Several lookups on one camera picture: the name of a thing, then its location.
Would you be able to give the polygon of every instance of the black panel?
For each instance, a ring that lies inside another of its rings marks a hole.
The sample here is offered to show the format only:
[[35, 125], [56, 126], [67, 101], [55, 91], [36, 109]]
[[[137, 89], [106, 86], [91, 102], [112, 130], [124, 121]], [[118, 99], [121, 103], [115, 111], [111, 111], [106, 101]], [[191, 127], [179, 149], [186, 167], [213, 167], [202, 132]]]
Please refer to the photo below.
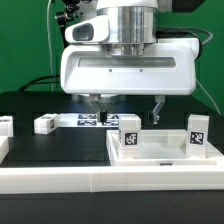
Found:
[[173, 0], [173, 12], [188, 13], [195, 11], [205, 0]]

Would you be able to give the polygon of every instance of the metal cylinder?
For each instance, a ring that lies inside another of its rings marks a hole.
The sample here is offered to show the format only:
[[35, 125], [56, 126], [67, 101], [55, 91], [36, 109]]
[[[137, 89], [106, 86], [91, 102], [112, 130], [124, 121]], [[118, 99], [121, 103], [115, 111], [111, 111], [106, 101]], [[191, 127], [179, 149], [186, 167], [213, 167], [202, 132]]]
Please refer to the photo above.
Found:
[[149, 7], [114, 7], [97, 10], [97, 15], [107, 15], [110, 21], [110, 55], [143, 55], [144, 43], [156, 42], [156, 12]]

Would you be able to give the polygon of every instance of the metal bracket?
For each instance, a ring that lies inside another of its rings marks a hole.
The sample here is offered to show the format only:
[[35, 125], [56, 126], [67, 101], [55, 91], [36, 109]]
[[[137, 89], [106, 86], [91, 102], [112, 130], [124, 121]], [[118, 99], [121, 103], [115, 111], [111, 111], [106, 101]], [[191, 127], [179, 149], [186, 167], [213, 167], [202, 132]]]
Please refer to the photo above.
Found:
[[152, 112], [149, 112], [148, 121], [150, 124], [158, 124], [160, 119], [159, 112], [165, 104], [165, 96], [155, 96], [155, 102], [157, 103]]

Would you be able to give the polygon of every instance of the white tray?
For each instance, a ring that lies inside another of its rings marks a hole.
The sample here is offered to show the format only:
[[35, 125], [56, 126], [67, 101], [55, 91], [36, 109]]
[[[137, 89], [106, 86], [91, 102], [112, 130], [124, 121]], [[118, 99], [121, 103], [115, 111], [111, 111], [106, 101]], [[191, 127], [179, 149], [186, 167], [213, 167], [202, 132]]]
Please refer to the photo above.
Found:
[[107, 150], [112, 166], [221, 165], [224, 156], [207, 142], [206, 158], [186, 158], [185, 130], [142, 130], [138, 159], [119, 159], [118, 130], [107, 131]]

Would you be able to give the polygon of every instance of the sticker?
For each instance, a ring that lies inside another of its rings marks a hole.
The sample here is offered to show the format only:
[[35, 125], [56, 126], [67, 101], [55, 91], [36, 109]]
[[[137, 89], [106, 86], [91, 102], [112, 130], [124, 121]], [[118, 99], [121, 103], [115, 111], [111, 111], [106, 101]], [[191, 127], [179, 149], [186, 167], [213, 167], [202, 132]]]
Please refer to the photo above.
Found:
[[138, 133], [125, 133], [125, 145], [137, 145]]
[[97, 119], [96, 114], [79, 114], [78, 119], [88, 120]]
[[190, 144], [194, 145], [204, 145], [205, 133], [203, 132], [190, 132]]
[[78, 121], [78, 126], [96, 126], [96, 121]]
[[171, 161], [163, 161], [163, 162], [158, 162], [158, 166], [173, 166], [174, 162]]
[[107, 121], [103, 123], [103, 126], [118, 126], [118, 121]]
[[118, 120], [119, 116], [117, 114], [108, 114], [107, 119], [108, 120]]
[[0, 120], [0, 122], [9, 122], [9, 119]]
[[50, 121], [50, 128], [51, 128], [51, 129], [54, 128], [54, 120], [51, 120], [51, 121]]

